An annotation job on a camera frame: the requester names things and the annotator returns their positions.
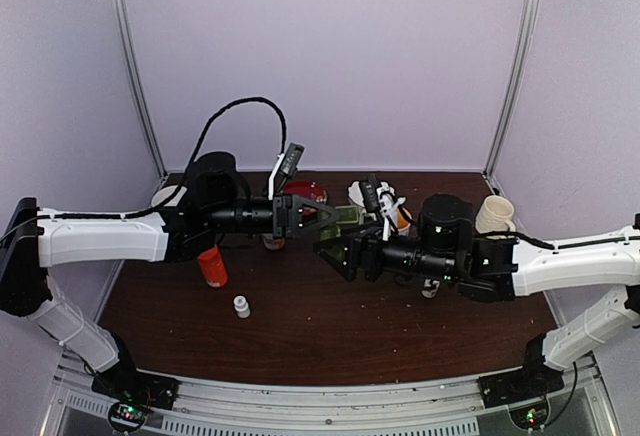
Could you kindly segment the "green pill organizer box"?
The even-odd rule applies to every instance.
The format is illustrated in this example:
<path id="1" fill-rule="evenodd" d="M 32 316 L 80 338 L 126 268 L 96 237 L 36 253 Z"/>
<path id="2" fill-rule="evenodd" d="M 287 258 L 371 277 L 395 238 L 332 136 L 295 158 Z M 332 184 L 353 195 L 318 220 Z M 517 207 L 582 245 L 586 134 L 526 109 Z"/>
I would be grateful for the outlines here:
<path id="1" fill-rule="evenodd" d="M 322 228 L 319 232 L 321 241 L 339 237 L 348 228 L 358 226 L 363 223 L 365 210 L 358 205 L 336 206 L 338 219 L 329 226 Z"/>

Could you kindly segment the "white labelled pill bottle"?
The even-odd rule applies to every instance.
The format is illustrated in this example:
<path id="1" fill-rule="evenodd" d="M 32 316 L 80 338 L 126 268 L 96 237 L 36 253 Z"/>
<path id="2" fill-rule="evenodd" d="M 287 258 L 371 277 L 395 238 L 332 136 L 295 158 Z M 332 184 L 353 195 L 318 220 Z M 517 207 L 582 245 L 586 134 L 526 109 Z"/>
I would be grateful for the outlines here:
<path id="1" fill-rule="evenodd" d="M 433 299 L 439 288 L 441 283 L 435 279 L 425 279 L 422 285 L 421 294 L 423 297 L 427 299 Z"/>

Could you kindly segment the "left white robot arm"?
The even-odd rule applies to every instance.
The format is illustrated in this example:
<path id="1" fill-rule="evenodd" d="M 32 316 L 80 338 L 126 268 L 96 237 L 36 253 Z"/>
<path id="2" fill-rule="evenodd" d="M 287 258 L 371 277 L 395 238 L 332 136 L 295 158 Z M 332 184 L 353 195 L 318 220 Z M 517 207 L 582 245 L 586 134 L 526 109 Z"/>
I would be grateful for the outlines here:
<path id="1" fill-rule="evenodd" d="M 280 155 L 267 193 L 254 195 L 228 152 L 188 164 L 180 185 L 139 213 L 62 213 L 19 201 L 1 237 L 1 309 L 26 317 L 80 356 L 123 400 L 144 389 L 124 342 L 89 321 L 66 298 L 48 270 L 67 263 L 139 260 L 190 261 L 219 235 L 270 234 L 291 239 L 338 219 L 337 210 L 282 189 L 297 169 L 301 147 Z"/>

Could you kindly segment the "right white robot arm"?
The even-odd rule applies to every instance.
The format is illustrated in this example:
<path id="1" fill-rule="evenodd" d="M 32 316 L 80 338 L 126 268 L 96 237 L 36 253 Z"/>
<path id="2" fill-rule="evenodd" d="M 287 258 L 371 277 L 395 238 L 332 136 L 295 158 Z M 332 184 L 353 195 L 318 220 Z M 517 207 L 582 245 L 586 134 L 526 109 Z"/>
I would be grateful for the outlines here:
<path id="1" fill-rule="evenodd" d="M 511 231 L 479 233 L 474 208 L 436 194 L 424 200 L 414 238 L 385 235 L 377 224 L 318 241 L 314 252 L 345 280 L 389 272 L 438 280 L 479 302 L 512 301 L 552 289 L 607 285 L 610 290 L 568 324 L 534 338 L 513 375 L 519 396 L 535 396 L 582 355 L 639 323 L 639 227 L 545 242 Z"/>

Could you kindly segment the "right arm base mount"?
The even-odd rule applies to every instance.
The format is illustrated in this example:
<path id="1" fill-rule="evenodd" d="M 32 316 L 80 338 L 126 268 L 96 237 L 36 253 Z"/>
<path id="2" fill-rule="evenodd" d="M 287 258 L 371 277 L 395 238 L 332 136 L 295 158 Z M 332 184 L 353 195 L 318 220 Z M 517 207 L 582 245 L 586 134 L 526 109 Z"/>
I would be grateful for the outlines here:
<path id="1" fill-rule="evenodd" d="M 552 369 L 516 369 L 478 379 L 486 408 L 540 398 L 564 388 L 563 373 Z"/>

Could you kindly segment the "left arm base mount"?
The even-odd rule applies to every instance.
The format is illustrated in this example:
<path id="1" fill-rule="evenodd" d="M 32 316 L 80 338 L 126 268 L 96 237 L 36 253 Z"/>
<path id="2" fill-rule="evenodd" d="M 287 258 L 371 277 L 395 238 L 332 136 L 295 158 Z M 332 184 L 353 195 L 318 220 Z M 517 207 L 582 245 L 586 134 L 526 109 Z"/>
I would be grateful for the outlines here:
<path id="1" fill-rule="evenodd" d="M 93 376 L 91 389 L 139 408 L 171 410 L 179 385 L 179 381 L 172 377 L 114 366 L 97 372 Z"/>

